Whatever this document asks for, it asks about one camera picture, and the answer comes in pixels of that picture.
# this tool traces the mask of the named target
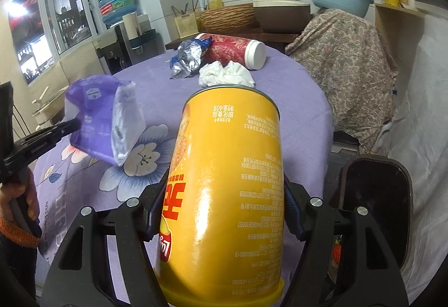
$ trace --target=trash can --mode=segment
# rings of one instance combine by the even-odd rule
[[[410,248],[413,214],[412,182],[406,168],[383,156],[359,156],[342,167],[339,190],[339,208],[366,207],[402,268]]]

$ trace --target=purple tablecloth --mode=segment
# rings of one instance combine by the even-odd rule
[[[256,88],[270,96],[280,110],[284,171],[291,181],[305,186],[311,196],[322,197],[326,161],[332,142],[332,112],[325,95],[306,69],[272,48],[267,62],[252,71]],[[161,156],[156,170],[146,176],[127,176],[122,167],[113,167],[69,146],[64,138],[43,155],[34,169],[43,231],[39,250],[51,263],[71,222],[86,205],[97,211],[116,208],[129,197],[138,197],[148,183],[156,183],[167,167],[174,147],[182,108],[190,95],[200,89],[198,76],[169,79],[173,56],[166,53],[116,74],[137,84],[137,98],[147,130],[137,144],[156,143]],[[157,238],[147,244],[155,261]],[[128,301],[116,254],[109,238],[109,257],[117,297]],[[286,291],[298,263],[302,245],[285,227],[282,277]],[[36,280],[43,283],[45,266],[40,265]]]

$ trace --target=purple snack package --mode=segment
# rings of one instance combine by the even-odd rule
[[[91,76],[71,84],[66,93],[66,120],[73,118],[81,121],[81,129],[70,135],[70,144],[118,166],[145,130],[135,83],[112,76]]]

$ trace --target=black sleeve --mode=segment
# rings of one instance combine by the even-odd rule
[[[0,255],[16,276],[19,283],[36,300],[37,249],[22,247],[0,233]]]

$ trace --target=metal can rim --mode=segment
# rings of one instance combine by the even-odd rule
[[[264,92],[261,92],[260,90],[257,90],[256,88],[247,87],[247,86],[243,86],[243,85],[213,85],[213,86],[209,86],[209,87],[202,88],[201,90],[196,91],[196,92],[193,93],[190,97],[188,97],[188,99],[185,101],[184,107],[182,108],[182,113],[184,112],[184,110],[185,110],[185,106],[187,105],[187,103],[188,103],[194,96],[196,96],[197,94],[200,94],[200,93],[202,93],[202,92],[208,91],[208,90],[213,90],[213,89],[215,89],[215,88],[240,88],[240,89],[242,89],[242,90],[249,90],[249,91],[258,93],[258,94],[264,96],[266,99],[268,99],[268,100],[270,101],[270,103],[272,103],[272,104],[274,105],[274,107],[275,107],[276,110],[277,110],[277,114],[278,114],[278,116],[279,116],[279,120],[280,120],[280,111],[279,111],[279,108],[277,107],[277,105],[275,104],[275,102],[274,102],[273,99],[271,99],[271,98],[270,98],[267,94],[265,94]]]

